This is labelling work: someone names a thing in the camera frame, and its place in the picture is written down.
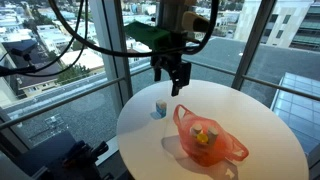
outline building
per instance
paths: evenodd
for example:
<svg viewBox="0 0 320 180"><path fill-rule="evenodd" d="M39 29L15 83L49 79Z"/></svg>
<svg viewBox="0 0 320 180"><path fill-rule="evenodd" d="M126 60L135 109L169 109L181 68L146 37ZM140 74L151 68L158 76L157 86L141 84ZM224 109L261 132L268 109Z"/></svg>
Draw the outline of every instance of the building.
<svg viewBox="0 0 320 180"><path fill-rule="evenodd" d="M8 7L5 8L0 8L0 14L2 16L6 15L6 16L12 16L12 17L16 17L17 13L16 11L14 11L13 9L10 9Z"/></svg>
<svg viewBox="0 0 320 180"><path fill-rule="evenodd" d="M290 47L320 51L320 1L310 6Z"/></svg>
<svg viewBox="0 0 320 180"><path fill-rule="evenodd" d="M80 50L67 52L61 57L61 62L65 65L72 64L78 57L79 53ZM76 64L90 69L91 74L97 74L104 71L102 58L90 49L83 50L83 53Z"/></svg>
<svg viewBox="0 0 320 180"><path fill-rule="evenodd" d="M41 15L44 15L51 20L57 19L56 15L54 14L51 8L41 8L41 9L39 8L38 11ZM67 12L67 11L60 11L60 12L62 16L67 20L76 19L76 16L74 13Z"/></svg>
<svg viewBox="0 0 320 180"><path fill-rule="evenodd" d="M131 16L123 16L123 24L127 25L134 21L139 21L141 23L148 23L151 21L151 16L148 15L131 15Z"/></svg>
<svg viewBox="0 0 320 180"><path fill-rule="evenodd" d="M31 44L34 44L34 41L29 40L22 40L22 41L15 41L15 42L3 42L2 43L6 51L10 52L13 48L16 49L25 49L29 47ZM23 57L13 55L9 53L12 62L16 68L24 68L27 67L29 64L24 60ZM36 66L36 68L44 66L47 61L48 57L43 56L42 49L37 46L33 48L29 52L31 63ZM49 68L46 68L40 72L34 73L35 75L43 75L43 74L52 74L58 72L60 70L59 65L54 64ZM51 77L44 77L44 78L35 78L35 77L28 77L28 76L21 76L21 75L10 75L5 77L7 80L8 85L11 87L15 95L19 98L25 98L37 95L41 93L43 90L48 88L54 87L55 84L53 81L57 79L57 76Z"/></svg>
<svg viewBox="0 0 320 180"><path fill-rule="evenodd" d="M0 28L0 42L15 42L28 39L36 41L36 37L30 29L8 31L7 28Z"/></svg>
<svg viewBox="0 0 320 180"><path fill-rule="evenodd" d="M229 30L228 24L229 24L228 17L218 16L216 20L216 26L214 27L214 31L212 35L225 37Z"/></svg>
<svg viewBox="0 0 320 180"><path fill-rule="evenodd" d="M18 16L0 15L0 27L5 27L7 31L23 29L23 20Z"/></svg>
<svg viewBox="0 0 320 180"><path fill-rule="evenodd" d="M36 68L45 66L47 63L37 63L35 64ZM34 73L35 75L44 75L52 74L60 71L60 66L55 63L52 66ZM17 82L19 84L19 90L22 90L27 97L33 97L43 93L46 90L52 89L57 86L55 81L57 80L58 75L49 76L49 77L29 77L19 75L17 77Z"/></svg>
<svg viewBox="0 0 320 180"><path fill-rule="evenodd" d="M261 0L246 0L234 34L235 40L247 41ZM261 38L261 43L289 47L313 0L279 0Z"/></svg>
<svg viewBox="0 0 320 180"><path fill-rule="evenodd" d="M223 17L228 18L228 23L238 23L240 11L219 11L219 14L222 14Z"/></svg>
<svg viewBox="0 0 320 180"><path fill-rule="evenodd" d="M137 42L134 39L127 40L126 45L127 45L128 53L151 52L148 46L144 45L141 42ZM137 57L128 58L129 64L136 62L140 59L145 59L145 58L137 58Z"/></svg>
<svg viewBox="0 0 320 180"><path fill-rule="evenodd" d="M64 35L54 25L37 26L37 32L46 49L56 54L60 54L71 40L70 36Z"/></svg>
<svg viewBox="0 0 320 180"><path fill-rule="evenodd" d="M61 24L60 21L52 21L59 29L60 31L65 34L65 35L68 35L68 36L71 36L70 33L66 30L66 28ZM73 30L76 29L76 23L77 21L76 20L71 20L71 21L68 21L68 24L70 25L70 27L72 27ZM79 23L79 27L78 27L78 34L80 36L82 36L84 38L84 35L85 35L85 30L86 30L86 27L85 27L85 22L80 22ZM90 38L90 39L94 39L96 38L97 36L97 33L96 33L96 28L94 26L94 24L92 22L88 22L88 33L87 33L87 37Z"/></svg>

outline tree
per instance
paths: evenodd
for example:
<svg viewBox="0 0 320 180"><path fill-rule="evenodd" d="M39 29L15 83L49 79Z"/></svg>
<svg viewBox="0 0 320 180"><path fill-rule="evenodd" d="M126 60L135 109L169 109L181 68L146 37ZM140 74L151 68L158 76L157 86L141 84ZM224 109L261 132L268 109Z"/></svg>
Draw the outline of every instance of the tree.
<svg viewBox="0 0 320 180"><path fill-rule="evenodd" d="M54 51L50 51L48 53L48 58L49 58L50 61L53 61L53 60L57 59L57 57L58 56L56 55L56 53Z"/></svg>
<svg viewBox="0 0 320 180"><path fill-rule="evenodd" d="M64 73L58 75L56 83L65 85L89 76L90 70L86 66L74 65Z"/></svg>
<svg viewBox="0 0 320 180"><path fill-rule="evenodd" d="M236 9L236 3L235 2L232 2L228 5L226 5L226 9L229 10L229 11L234 11Z"/></svg>
<svg viewBox="0 0 320 180"><path fill-rule="evenodd" d="M91 44L96 44L96 42L94 42L92 39L88 39L88 41L89 41ZM82 48L82 43L81 43L81 42L79 42L79 41L74 41L74 42L73 42L72 49L73 49L74 51L79 51L79 50L81 50L81 48Z"/></svg>
<svg viewBox="0 0 320 180"><path fill-rule="evenodd" d="M36 25L54 25L50 18L39 13L38 8L32 9L32 15L34 17L34 22Z"/></svg>
<svg viewBox="0 0 320 180"><path fill-rule="evenodd" d="M243 4L242 4L242 3L237 3L237 4L236 4L236 11L241 11L241 10L242 10L242 7L243 7Z"/></svg>

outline orange plastic bag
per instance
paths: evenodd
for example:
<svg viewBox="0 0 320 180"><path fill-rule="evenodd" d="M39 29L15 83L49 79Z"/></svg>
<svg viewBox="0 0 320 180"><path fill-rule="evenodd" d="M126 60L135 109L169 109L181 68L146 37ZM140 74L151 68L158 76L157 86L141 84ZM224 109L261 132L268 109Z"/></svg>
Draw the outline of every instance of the orange plastic bag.
<svg viewBox="0 0 320 180"><path fill-rule="evenodd" d="M179 117L180 108L185 110L181 119ZM208 167L224 159L243 161L249 155L248 149L238 139L223 130L216 121L197 116L183 105L177 105L173 120L178 126L182 148L192 160L201 166ZM207 133L210 126L216 128L219 135L214 145L199 143L195 137L190 135L190 128L193 124L200 124L203 133Z"/></svg>

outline table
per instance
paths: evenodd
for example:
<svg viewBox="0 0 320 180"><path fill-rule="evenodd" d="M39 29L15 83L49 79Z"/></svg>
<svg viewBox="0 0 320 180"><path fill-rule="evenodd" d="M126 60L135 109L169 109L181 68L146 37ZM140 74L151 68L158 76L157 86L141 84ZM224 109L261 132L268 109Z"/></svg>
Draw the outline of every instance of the table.
<svg viewBox="0 0 320 180"><path fill-rule="evenodd" d="M309 177L304 152L292 131L270 109L229 87L191 80L171 97L172 83L161 82L134 95L122 109L117 138L130 173L143 179L297 179ZM153 118L158 99L167 102L167 116ZM183 151L172 117L183 104L195 114L216 120L249 150L236 165L222 161L201 167Z"/></svg>

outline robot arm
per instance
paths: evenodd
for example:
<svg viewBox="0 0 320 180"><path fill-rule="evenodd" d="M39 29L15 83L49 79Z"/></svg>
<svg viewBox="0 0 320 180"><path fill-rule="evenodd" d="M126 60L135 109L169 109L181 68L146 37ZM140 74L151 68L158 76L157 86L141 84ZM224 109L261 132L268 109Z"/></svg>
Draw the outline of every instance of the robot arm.
<svg viewBox="0 0 320 180"><path fill-rule="evenodd" d="M125 27L125 32L152 51L185 47L187 41L198 42L188 37L188 32L207 32L209 21L192 11L195 3L195 0L160 0L155 27L133 22ZM173 84L172 96L178 95L190 81L191 63L182 62L182 55L179 52L151 57L154 81L161 80L162 69L167 71Z"/></svg>

